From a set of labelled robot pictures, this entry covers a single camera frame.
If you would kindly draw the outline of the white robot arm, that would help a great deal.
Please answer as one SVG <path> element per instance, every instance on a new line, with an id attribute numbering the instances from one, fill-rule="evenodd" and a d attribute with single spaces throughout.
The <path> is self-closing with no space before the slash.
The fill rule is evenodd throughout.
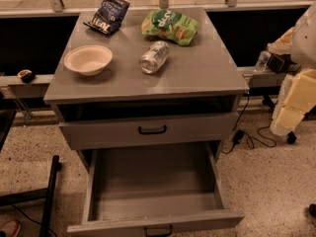
<path id="1" fill-rule="evenodd" d="M 294 131 L 316 106 L 316 2 L 295 26 L 269 45 L 273 54 L 289 54 L 302 70 L 286 75 L 281 83 L 270 130 L 284 136 Z"/>

